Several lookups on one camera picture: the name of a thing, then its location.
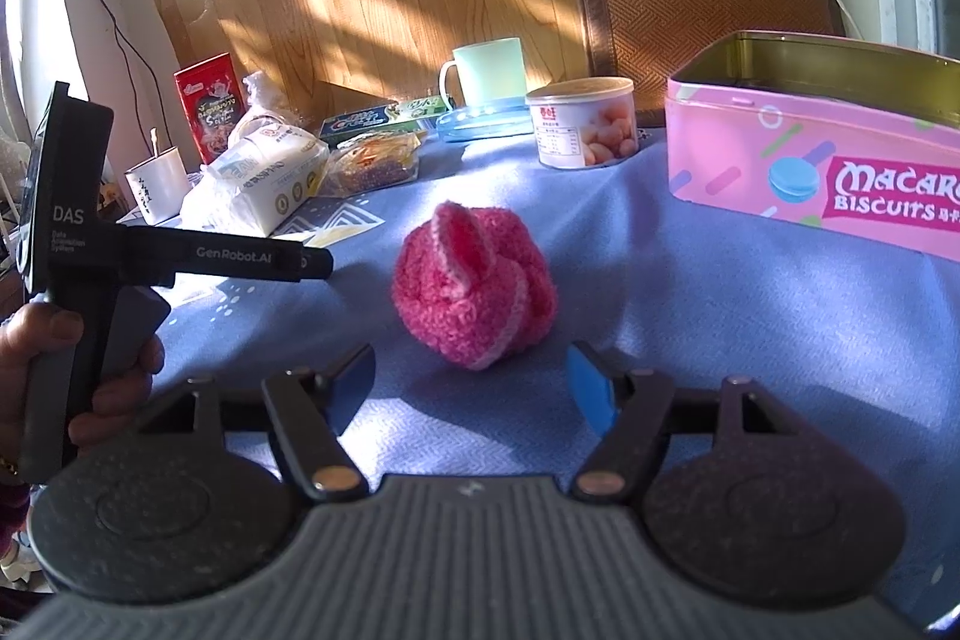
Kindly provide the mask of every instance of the blue tablecloth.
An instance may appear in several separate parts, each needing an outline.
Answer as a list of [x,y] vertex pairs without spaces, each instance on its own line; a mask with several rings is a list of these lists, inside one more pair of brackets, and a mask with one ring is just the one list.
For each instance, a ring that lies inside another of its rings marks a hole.
[[[688,204],[666,181],[663,142],[584,172],[541,167],[530,137],[429,143],[418,182],[343,205],[341,223],[383,223],[334,245],[328,283],[178,282],[160,381],[256,384],[368,341],[376,386],[343,443],[373,482],[387,472],[566,481],[597,442],[566,390],[571,340],[685,386],[749,374],[895,487],[909,533],[884,593],[918,624],[940,618],[960,603],[960,265]],[[416,342],[390,302],[400,242],[445,199],[519,213],[560,292],[546,342],[480,374]],[[336,206],[315,201],[298,220],[329,220]],[[237,447],[269,458],[258,441]]]

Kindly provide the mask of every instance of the person's hand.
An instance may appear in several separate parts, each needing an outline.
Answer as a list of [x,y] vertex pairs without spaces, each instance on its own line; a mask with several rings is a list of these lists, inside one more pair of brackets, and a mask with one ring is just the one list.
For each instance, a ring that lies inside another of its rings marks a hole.
[[[23,435],[23,403],[27,366],[41,353],[77,344],[83,319],[50,304],[21,307],[0,327],[0,456],[16,463]],[[163,368],[163,345],[153,336],[140,350],[137,364],[120,377],[101,381],[93,394],[93,410],[69,423],[68,433],[80,449],[113,437],[150,396],[151,375]]]

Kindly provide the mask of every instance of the knitted toy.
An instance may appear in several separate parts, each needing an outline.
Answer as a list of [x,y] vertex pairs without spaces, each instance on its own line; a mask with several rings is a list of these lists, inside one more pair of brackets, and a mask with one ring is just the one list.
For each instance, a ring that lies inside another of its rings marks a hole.
[[412,335],[467,369],[536,344],[557,314],[544,255],[520,218],[451,201],[404,240],[392,297]]

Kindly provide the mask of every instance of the circular pad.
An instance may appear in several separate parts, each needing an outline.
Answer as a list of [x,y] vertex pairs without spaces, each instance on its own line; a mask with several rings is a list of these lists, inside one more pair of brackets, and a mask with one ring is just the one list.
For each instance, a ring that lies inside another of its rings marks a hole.
[[899,502],[866,469],[777,434],[659,475],[642,517],[683,574],[765,608],[828,608],[870,593],[905,535]]
[[121,437],[55,477],[31,513],[40,564],[102,602],[171,603],[270,560],[294,523],[270,472],[183,434]]

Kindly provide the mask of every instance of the food can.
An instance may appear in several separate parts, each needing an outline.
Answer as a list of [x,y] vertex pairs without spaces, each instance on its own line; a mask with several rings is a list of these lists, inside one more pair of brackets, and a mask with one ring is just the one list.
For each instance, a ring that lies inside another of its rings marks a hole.
[[541,164],[589,169],[618,164],[640,149],[634,81],[586,77],[527,94]]

